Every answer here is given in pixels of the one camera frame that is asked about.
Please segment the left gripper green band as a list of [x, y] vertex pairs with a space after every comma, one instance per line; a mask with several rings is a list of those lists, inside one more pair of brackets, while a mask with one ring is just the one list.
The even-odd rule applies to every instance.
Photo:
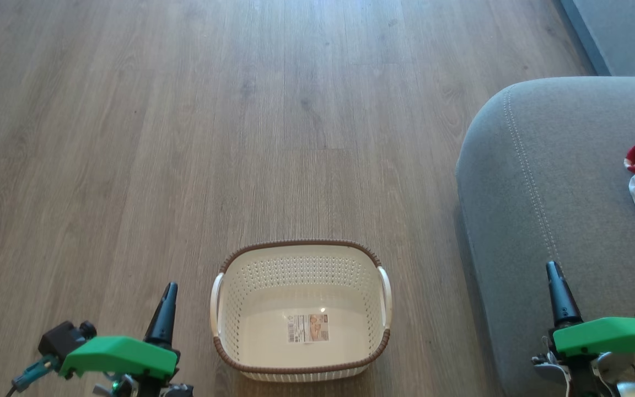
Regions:
[[58, 375], [81, 377], [100, 372], [171, 379], [178, 362], [172, 351], [178, 291], [176, 282], [168, 283], [143, 341], [127, 336], [94, 337], [67, 355]]

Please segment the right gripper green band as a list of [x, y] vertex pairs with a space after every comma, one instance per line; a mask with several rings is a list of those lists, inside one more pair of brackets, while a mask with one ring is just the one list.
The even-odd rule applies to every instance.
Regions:
[[552, 307], [552, 352], [558, 360], [603, 353], [635, 355], [635, 318], [605, 317], [584, 321], [561, 266], [546, 264]]

